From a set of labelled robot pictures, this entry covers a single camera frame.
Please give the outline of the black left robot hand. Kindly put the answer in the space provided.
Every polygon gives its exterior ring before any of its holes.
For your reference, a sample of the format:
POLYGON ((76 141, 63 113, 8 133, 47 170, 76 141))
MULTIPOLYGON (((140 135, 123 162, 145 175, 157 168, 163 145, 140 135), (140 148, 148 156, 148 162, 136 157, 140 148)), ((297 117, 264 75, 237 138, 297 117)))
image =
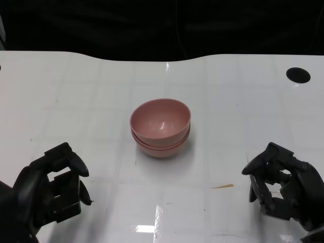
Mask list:
POLYGON ((37 242, 41 227, 81 213, 92 200, 81 177, 89 171, 64 142, 24 167, 14 186, 1 183, 1 242, 37 242))

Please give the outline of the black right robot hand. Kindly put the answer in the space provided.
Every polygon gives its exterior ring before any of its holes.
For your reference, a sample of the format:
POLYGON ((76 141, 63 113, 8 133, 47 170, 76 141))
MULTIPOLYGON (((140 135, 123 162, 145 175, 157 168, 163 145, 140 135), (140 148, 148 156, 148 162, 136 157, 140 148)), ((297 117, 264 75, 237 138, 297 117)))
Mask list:
POLYGON ((264 215, 294 219, 308 233, 301 242, 323 242, 323 180, 316 168, 273 142, 243 169, 250 177, 249 201, 264 215))

